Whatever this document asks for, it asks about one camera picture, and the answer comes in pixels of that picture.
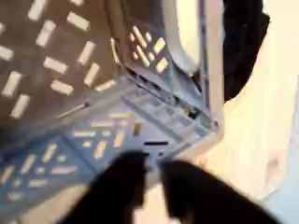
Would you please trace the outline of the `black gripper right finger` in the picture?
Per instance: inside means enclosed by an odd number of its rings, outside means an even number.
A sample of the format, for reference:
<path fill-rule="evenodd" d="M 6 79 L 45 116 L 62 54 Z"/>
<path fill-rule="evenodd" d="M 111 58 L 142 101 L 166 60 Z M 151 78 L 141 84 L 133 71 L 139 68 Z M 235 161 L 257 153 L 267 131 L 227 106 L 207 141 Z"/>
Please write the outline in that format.
<path fill-rule="evenodd" d="M 167 211 L 182 224 L 281 224 L 257 203 L 186 161 L 161 164 Z"/>

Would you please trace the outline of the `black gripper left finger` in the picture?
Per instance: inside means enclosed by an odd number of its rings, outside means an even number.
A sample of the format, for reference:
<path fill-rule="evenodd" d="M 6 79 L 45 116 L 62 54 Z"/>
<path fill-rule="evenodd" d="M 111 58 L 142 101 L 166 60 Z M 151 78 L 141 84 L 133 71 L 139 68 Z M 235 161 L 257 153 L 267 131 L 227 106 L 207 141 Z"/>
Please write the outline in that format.
<path fill-rule="evenodd" d="M 133 224 L 144 202 L 148 153 L 127 151 L 91 183 L 59 224 Z"/>

